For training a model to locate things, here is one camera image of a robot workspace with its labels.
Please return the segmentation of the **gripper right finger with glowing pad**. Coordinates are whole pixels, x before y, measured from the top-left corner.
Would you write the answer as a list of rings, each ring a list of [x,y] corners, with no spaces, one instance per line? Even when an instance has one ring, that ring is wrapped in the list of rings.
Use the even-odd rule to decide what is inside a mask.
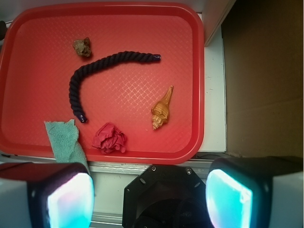
[[[215,228],[302,228],[304,161],[217,158],[206,180],[206,204]]]

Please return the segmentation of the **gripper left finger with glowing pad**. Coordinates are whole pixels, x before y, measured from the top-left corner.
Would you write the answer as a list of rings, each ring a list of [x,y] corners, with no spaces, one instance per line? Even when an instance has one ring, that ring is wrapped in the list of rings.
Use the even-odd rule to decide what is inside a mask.
[[[2,163],[2,228],[88,228],[95,201],[93,179],[76,163]]]

